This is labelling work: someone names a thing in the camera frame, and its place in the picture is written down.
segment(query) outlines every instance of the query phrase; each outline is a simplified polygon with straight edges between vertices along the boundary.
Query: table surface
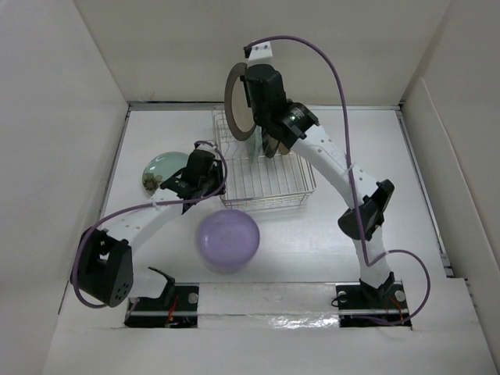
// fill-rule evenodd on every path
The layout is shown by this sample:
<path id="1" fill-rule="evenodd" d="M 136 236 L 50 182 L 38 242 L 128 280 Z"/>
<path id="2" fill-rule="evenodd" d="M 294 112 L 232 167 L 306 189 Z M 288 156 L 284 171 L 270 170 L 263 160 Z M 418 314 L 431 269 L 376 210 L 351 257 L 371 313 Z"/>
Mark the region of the table surface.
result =
<path id="1" fill-rule="evenodd" d="M 332 139 L 343 148 L 341 111 L 332 107 L 312 108 Z M 345 340 L 372 351 L 367 358 L 375 361 L 375 370 L 384 373 L 496 373 L 463 280 L 446 279 L 438 240 L 397 113 L 389 109 L 356 109 L 349 111 L 349 119 L 354 161 L 377 179 L 390 179 L 396 187 L 386 211 L 386 249 L 404 248 L 415 252 L 430 272 L 433 292 L 428 307 L 413 320 L 413 330 L 337 329 L 336 334 L 322 330 L 290 333 L 235 328 L 175 332 L 130 330 L 122 327 L 124 304 L 116 309 L 85 309 L 68 288 L 45 373 L 62 374 L 72 369 L 71 373 L 125 374 L 144 369 L 145 363 L 158 370 L 170 368 L 172 373 L 253 373 L 257 370 L 304 373 L 311 369 L 314 373 L 332 373 L 334 369 L 344 369 L 339 373 L 364 373 L 370 370 L 365 362 L 349 363 L 352 347 L 346 346 Z M 141 184 L 146 164 L 163 152 L 189 153 L 195 141 L 212 139 L 212 121 L 211 111 L 132 112 L 105 213 L 142 203 L 148 197 Z M 302 206 L 249 212 L 259 225 L 261 244 L 244 270 L 230 275 L 214 273 L 203 265 L 197 252 L 196 230 L 210 213 L 223 209 L 218 198 L 198 204 L 161 229 L 137 252 L 134 268 L 154 266 L 174 276 L 177 282 L 358 280 L 359 264 L 354 246 L 337 225 L 345 203 L 322 176 L 318 173 L 315 176 L 317 189 Z M 405 283 L 410 309 L 415 309 L 425 290 L 422 270 L 405 256 L 393 255 L 388 262 L 396 278 Z M 289 340 L 294 341 L 293 348 Z M 181 349 L 183 346 L 191 350 L 186 352 Z M 294 355 L 298 350 L 302 351 L 303 358 Z M 419 351 L 423 359 L 410 360 L 410 350 Z M 198 361 L 191 357 L 191 351 L 198 353 Z M 247 358 L 245 351 L 251 352 L 253 359 Z M 100 356 L 102 360 L 93 361 L 90 355 Z M 106 362 L 107 355 L 112 356 L 116 367 Z M 89 363 L 84 366 L 85 356 Z M 263 356 L 262 361 L 256 359 L 259 356 Z"/>

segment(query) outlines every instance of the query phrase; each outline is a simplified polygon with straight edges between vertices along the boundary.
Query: white floor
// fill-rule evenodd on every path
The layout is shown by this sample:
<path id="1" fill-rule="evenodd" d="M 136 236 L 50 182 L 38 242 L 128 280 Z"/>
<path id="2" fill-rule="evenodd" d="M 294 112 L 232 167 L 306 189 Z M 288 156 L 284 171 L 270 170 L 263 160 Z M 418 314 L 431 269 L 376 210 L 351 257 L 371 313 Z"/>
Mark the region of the white floor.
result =
<path id="1" fill-rule="evenodd" d="M 321 107 L 316 114 L 343 147 L 341 111 Z M 131 330 L 122 327 L 124 305 L 86 309 L 69 288 L 45 373 L 496 373 L 465 284 L 445 278 L 438 241 L 395 111 L 360 109 L 349 115 L 355 162 L 396 186 L 384 224 L 387 249 L 417 253 L 430 271 L 430 303 L 413 320 L 413 330 Z M 147 198 L 141 175 L 152 158 L 167 151 L 189 153 L 195 141 L 211 138 L 210 111 L 132 112 L 105 212 Z M 303 207 L 250 212 L 259 225 L 261 245 L 240 273 L 211 272 L 196 250 L 199 223 L 223 208 L 218 198 L 195 206 L 158 232 L 138 252 L 134 267 L 157 267 L 178 282 L 357 280 L 354 247 L 337 226 L 345 204 L 318 173 L 316 181 L 316 192 Z M 421 269 L 401 255 L 393 255 L 389 263 L 405 283 L 410 309 L 415 309 L 425 288 Z"/>

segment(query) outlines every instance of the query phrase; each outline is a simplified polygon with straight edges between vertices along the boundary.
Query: wire dish rack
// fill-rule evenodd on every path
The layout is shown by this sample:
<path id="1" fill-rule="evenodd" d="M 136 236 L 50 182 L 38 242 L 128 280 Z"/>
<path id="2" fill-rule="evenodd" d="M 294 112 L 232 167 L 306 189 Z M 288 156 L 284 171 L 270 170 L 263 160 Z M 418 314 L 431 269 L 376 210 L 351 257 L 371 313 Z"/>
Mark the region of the wire dish rack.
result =
<path id="1" fill-rule="evenodd" d="M 248 155 L 244 142 L 229 131 L 222 108 L 212 111 L 216 143 L 226 158 L 226 194 L 220 199 L 229 209 L 269 209 L 301 205 L 316 189 L 313 168 L 293 152 L 268 159 L 261 152 Z"/>

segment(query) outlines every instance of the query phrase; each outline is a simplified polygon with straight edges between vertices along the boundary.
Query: light green plate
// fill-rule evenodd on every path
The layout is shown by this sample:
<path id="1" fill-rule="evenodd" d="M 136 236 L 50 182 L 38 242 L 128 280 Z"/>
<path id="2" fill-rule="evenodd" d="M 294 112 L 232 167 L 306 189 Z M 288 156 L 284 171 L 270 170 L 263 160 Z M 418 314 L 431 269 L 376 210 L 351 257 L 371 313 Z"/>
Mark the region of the light green plate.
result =
<path id="1" fill-rule="evenodd" d="M 156 156 L 144 169 L 142 186 L 153 195 L 159 185 L 188 164 L 189 156 L 182 152 L 166 152 Z"/>

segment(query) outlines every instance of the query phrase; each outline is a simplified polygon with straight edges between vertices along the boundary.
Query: white wall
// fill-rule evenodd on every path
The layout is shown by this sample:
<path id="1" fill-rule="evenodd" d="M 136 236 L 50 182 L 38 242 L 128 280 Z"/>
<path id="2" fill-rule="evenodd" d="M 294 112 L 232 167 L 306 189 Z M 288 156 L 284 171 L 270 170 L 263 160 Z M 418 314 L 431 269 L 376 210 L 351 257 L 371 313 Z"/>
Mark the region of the white wall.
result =
<path id="1" fill-rule="evenodd" d="M 127 104 L 70 0 L 0 0 L 0 372 L 40 373 Z"/>
<path id="2" fill-rule="evenodd" d="M 500 364 L 500 2 L 454 0 L 404 107 L 452 265 Z"/>
<path id="3" fill-rule="evenodd" d="M 324 48 L 351 105 L 397 105 L 449 0 L 76 0 L 127 100 L 221 101 L 242 47 L 295 34 Z M 338 104 L 326 65 L 273 45 L 290 97 Z"/>

